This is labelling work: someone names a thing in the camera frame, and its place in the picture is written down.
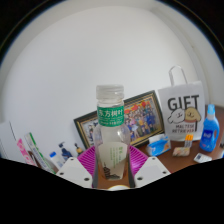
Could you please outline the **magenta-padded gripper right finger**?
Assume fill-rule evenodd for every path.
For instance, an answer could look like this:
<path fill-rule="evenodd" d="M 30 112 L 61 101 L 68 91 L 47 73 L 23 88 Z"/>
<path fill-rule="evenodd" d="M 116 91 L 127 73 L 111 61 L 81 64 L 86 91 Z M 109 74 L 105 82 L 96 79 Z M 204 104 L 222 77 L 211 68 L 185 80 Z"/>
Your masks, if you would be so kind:
<path fill-rule="evenodd" d="M 129 153 L 129 183 L 131 188 L 140 188 L 170 174 L 157 157 L 148 157 L 134 146 Z"/>

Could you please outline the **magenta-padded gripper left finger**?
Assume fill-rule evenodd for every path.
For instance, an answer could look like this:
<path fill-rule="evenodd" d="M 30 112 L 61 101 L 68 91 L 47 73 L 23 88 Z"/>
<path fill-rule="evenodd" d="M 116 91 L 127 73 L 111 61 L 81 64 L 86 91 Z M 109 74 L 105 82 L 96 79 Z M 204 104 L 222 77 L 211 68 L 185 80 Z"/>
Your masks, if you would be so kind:
<path fill-rule="evenodd" d="M 81 187 L 95 188 L 98 182 L 95 147 L 69 158 L 56 175 Z"/>

